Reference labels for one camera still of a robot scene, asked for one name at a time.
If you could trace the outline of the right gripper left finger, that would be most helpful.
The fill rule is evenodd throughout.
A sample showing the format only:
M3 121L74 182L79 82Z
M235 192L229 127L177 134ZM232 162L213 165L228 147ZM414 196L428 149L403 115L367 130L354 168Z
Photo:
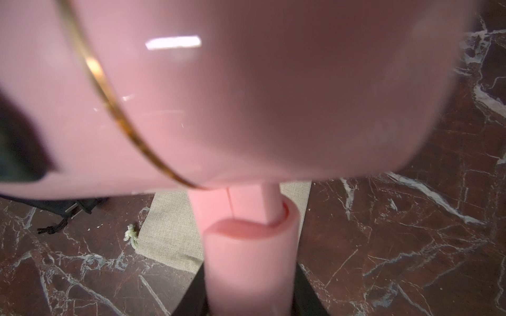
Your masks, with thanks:
M207 316L210 314L206 295L204 264L201 264L190 286L172 316Z

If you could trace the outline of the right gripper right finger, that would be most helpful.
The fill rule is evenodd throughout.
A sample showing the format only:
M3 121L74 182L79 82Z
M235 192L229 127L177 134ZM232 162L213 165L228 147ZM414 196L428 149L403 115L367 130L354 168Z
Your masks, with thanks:
M329 316L299 263L295 271L292 315Z

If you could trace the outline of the beige drawstring bag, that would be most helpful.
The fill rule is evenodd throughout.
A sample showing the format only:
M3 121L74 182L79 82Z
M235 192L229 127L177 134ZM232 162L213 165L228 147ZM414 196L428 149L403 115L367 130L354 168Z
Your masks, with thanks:
M311 183L289 182L279 193L261 186L228 188L234 219L262 225L239 245L246 271L261 276L292 275L296 266L295 231L301 229ZM137 253L172 268L195 273L204 261L204 249L191 201L186 192L157 193L142 225Z

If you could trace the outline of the pink hair dryer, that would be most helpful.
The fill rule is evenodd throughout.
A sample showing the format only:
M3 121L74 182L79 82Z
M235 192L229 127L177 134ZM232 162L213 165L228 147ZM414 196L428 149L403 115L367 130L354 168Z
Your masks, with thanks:
M292 315L228 188L375 175L420 148L477 1L2 1L1 193L186 189L212 315Z

